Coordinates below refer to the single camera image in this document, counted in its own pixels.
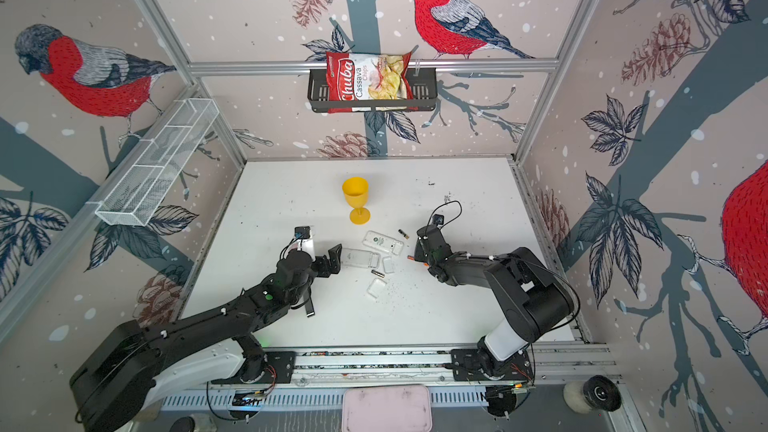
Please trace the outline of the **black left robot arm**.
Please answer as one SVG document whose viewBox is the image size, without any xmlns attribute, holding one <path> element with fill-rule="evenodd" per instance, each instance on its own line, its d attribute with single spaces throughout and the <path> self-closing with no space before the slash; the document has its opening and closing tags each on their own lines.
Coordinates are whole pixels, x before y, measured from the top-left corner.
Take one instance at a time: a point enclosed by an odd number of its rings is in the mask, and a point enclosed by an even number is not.
<svg viewBox="0 0 768 432">
<path fill-rule="evenodd" d="M 259 378 L 263 349 L 254 332 L 303 306 L 316 278 L 339 273 L 342 250 L 336 245 L 313 257 L 293 249 L 278 260 L 274 273 L 225 304 L 164 324 L 118 325 L 70 378 L 76 422 L 87 431 L 119 429 L 145 406 L 175 393 L 162 381 L 163 372 L 226 340 L 241 349 L 232 376 Z"/>
</svg>

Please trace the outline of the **white air conditioner remote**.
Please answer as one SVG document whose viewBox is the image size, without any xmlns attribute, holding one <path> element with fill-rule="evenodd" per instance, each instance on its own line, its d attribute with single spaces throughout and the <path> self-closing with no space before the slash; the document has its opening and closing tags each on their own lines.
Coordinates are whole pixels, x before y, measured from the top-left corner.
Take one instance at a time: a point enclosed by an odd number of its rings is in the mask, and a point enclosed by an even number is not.
<svg viewBox="0 0 768 432">
<path fill-rule="evenodd" d="M 364 236 L 362 243 L 366 247 L 394 256 L 399 256 L 404 249 L 404 243 L 402 241 L 375 231 L 368 231 Z"/>
</svg>

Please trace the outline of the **white battery cover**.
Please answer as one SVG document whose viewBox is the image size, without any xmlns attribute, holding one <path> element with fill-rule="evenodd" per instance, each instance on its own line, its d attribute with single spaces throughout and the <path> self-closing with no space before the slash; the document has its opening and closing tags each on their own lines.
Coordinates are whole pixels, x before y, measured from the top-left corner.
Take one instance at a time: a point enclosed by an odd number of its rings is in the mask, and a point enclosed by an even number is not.
<svg viewBox="0 0 768 432">
<path fill-rule="evenodd" d="M 368 286 L 366 290 L 366 294 L 368 297 L 372 298 L 373 300 L 377 300 L 386 291 L 386 288 L 387 288 L 387 282 L 381 278 L 375 277 L 370 283 L 370 285 Z"/>
</svg>

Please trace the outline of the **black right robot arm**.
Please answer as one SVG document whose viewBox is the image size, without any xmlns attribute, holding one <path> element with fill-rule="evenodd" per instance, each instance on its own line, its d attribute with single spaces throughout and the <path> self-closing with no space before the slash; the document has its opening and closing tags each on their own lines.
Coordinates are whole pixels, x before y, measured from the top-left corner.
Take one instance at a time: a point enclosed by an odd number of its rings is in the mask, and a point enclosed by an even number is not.
<svg viewBox="0 0 768 432">
<path fill-rule="evenodd" d="M 493 292 L 504 319 L 477 345 L 479 367 L 490 377 L 501 375 L 514 354 L 577 313 L 574 294 L 526 247 L 494 256 L 455 252 L 433 224 L 419 229 L 417 238 L 416 259 L 439 282 Z"/>
</svg>

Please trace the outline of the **small remote battery cover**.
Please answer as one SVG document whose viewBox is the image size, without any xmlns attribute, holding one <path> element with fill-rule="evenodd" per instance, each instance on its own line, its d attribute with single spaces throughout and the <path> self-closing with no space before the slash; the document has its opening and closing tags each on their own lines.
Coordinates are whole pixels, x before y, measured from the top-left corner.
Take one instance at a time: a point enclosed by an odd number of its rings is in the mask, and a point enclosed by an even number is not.
<svg viewBox="0 0 768 432">
<path fill-rule="evenodd" d="M 395 272 L 394 260 L 391 257 L 384 257 L 382 259 L 382 267 L 385 274 L 393 274 Z"/>
</svg>

